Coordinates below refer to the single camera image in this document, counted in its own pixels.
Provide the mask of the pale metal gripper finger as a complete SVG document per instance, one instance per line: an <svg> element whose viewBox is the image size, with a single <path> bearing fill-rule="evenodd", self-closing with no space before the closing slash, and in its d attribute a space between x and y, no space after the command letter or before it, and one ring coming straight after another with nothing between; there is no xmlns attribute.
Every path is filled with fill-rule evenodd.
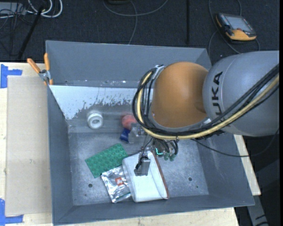
<svg viewBox="0 0 283 226"><path fill-rule="evenodd" d="M136 176L147 176L150 168L150 158L148 156L142 156L135 166L134 173Z"/></svg>
<svg viewBox="0 0 283 226"><path fill-rule="evenodd" d="M138 123L131 125L131 130L128 135L128 141L130 144L142 143L146 138L146 132L143 127Z"/></svg>

